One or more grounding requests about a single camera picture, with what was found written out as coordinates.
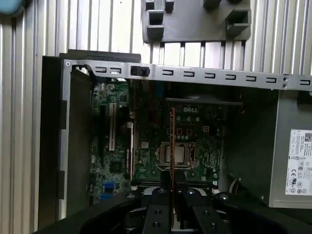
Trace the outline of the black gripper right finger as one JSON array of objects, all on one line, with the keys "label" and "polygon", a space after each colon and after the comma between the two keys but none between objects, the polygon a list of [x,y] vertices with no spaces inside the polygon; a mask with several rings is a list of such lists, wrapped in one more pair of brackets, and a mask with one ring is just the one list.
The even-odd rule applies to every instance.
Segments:
[{"label": "black gripper right finger", "polygon": [[310,234],[311,225],[273,208],[230,193],[209,200],[187,185],[183,172],[175,173],[175,205],[181,224],[200,234]]}]

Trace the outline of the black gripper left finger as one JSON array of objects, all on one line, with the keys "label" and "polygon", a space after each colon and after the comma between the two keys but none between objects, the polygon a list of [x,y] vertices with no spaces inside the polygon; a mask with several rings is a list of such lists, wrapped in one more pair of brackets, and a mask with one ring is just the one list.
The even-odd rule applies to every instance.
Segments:
[{"label": "black gripper left finger", "polygon": [[162,172],[151,195],[126,191],[59,220],[39,234],[169,234],[170,172]]}]

